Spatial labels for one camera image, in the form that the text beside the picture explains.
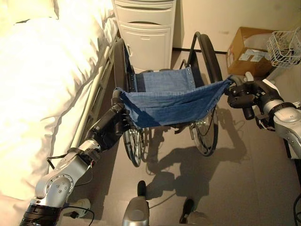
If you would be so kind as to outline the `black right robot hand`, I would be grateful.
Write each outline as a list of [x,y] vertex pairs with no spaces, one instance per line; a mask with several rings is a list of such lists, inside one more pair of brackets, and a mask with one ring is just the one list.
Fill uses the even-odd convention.
[[246,120],[255,117],[253,106],[259,107],[264,113],[264,106],[273,100],[283,101],[279,92],[264,81],[235,82],[235,86],[225,89],[228,96],[228,104],[232,108],[243,109]]

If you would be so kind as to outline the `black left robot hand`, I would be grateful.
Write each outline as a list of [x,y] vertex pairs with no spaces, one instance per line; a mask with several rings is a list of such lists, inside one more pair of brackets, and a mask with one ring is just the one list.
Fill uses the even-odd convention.
[[129,111],[123,103],[117,103],[92,126],[87,138],[95,140],[102,152],[111,149],[123,133],[133,127]]

